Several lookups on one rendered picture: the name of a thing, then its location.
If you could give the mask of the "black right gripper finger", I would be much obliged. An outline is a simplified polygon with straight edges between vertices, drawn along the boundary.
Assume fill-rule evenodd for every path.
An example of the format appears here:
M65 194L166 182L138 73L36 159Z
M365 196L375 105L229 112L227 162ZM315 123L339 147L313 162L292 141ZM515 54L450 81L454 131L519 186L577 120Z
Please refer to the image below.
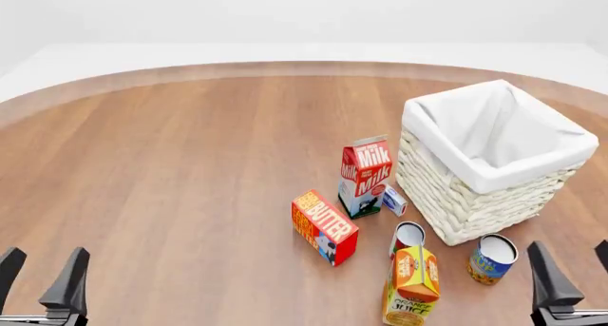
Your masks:
M542 242L531 242L527 254L533 279L533 312L540 308L572 308L584 299Z
M595 248L596 255L598 257L599 262L608 272L608 240L603 240L599 243L599 245Z

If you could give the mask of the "small white and blue box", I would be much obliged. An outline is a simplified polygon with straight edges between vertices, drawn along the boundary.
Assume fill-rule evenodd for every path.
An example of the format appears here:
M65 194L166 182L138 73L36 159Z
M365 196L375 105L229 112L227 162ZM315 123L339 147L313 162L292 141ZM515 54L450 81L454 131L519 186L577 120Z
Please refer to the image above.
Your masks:
M407 209L408 202L390 185L386 186L383 204L396 216L402 217Z

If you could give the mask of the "red and white milk carton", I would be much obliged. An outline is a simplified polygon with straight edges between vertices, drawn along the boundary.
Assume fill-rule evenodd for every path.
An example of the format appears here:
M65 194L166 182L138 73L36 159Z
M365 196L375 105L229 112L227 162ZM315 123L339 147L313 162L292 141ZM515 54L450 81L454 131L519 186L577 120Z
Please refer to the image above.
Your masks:
M343 148L338 199L348 217L356 220L380 211L391 169L386 135L358 140Z

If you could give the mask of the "white woven basket with liner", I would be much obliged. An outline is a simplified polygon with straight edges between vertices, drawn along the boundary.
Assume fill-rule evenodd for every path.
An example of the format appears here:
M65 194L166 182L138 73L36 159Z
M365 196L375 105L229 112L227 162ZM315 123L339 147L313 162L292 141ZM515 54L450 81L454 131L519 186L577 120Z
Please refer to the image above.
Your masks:
M537 216L598 137L505 80L407 100L395 179L459 245Z

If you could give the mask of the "red and orange butter box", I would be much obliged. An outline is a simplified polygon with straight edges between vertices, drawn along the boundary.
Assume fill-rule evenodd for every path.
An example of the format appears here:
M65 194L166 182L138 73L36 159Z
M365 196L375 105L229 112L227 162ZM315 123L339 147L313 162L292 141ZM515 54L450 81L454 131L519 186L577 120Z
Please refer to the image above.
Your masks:
M354 254L359 228L316 190L296 197L291 213L295 231L330 265Z

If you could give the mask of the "blue and yellow soup tin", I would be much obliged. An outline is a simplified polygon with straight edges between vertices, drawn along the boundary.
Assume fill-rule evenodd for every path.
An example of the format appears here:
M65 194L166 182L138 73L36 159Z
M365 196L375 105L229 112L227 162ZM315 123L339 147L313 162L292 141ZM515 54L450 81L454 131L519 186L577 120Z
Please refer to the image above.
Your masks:
M500 234L480 238L467 262L467 272L483 285L495 285L519 258L514 243Z

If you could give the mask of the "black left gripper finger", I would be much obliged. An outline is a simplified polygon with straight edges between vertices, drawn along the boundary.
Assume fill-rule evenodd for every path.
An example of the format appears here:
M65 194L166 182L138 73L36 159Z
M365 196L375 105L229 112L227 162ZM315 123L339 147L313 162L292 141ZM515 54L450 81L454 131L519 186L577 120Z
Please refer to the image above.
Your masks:
M83 247L72 251L61 273L39 299L47 316L87 315L86 274L90 254Z
M6 302L10 288L23 268L27 254L11 247L0 257L0 302Z

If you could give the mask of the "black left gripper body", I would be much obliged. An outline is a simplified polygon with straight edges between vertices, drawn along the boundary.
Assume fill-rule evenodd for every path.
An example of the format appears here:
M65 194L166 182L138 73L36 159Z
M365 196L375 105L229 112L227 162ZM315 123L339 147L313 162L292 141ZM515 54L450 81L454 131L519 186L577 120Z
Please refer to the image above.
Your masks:
M0 326L86 326L87 308L47 308L43 316L0 315Z

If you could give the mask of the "red tin with white lid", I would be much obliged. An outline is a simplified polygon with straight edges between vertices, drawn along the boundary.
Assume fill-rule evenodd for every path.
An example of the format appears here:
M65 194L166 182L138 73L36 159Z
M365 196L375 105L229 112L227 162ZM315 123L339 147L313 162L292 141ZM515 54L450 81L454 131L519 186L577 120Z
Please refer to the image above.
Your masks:
M393 259L396 251L417 245L425 245L426 232L421 225L413 221L400 222L394 231L389 246L389 258Z

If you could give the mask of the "orange juice carton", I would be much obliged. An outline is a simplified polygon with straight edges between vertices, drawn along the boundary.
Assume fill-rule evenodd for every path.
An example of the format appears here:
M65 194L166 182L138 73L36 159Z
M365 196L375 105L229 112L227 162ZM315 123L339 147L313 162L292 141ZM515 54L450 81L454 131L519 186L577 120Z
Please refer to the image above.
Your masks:
M422 245L396 251L384 285L383 322L423 326L440 296L437 258Z

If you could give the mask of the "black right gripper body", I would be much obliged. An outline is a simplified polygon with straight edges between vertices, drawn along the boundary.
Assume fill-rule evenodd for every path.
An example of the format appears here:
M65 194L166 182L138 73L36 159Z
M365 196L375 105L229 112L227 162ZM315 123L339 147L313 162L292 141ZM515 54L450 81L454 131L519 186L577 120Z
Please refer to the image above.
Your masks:
M608 326L608 310L539 308L530 317L534 326Z

